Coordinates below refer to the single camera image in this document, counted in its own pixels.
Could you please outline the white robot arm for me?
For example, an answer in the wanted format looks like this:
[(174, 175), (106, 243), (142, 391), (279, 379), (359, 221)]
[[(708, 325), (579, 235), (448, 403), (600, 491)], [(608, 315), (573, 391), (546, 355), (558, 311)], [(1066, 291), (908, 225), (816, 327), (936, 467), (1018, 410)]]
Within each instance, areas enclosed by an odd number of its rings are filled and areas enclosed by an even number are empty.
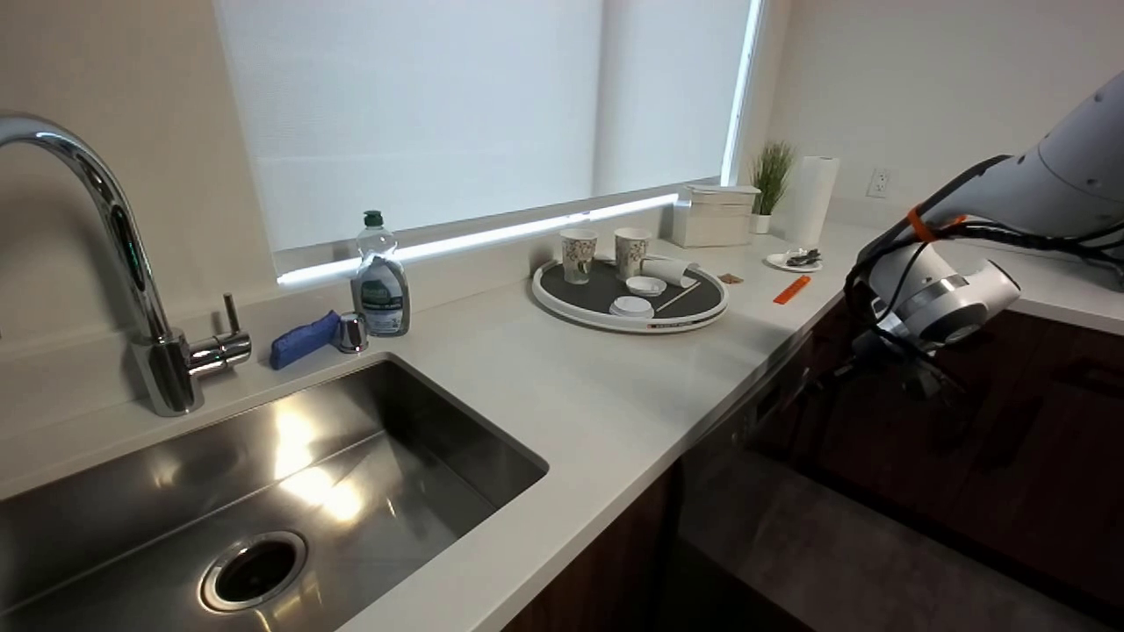
[(1028, 150), (971, 166), (857, 254), (843, 281), (854, 340), (827, 374), (823, 416), (888, 416), (901, 403), (894, 379), (978, 416), (1018, 374), (979, 363), (985, 384), (964, 384), (937, 355), (972, 340), (1021, 297), (998, 250), (1118, 272), (1120, 225), (1124, 73)]

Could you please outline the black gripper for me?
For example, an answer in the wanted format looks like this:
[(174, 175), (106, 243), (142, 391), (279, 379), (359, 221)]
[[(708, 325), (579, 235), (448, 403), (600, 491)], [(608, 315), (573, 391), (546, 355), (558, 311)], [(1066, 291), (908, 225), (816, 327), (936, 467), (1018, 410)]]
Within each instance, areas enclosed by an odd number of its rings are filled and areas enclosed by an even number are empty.
[(881, 335), (857, 335), (833, 370), (843, 428), (897, 442), (960, 445), (972, 391), (930, 355)]

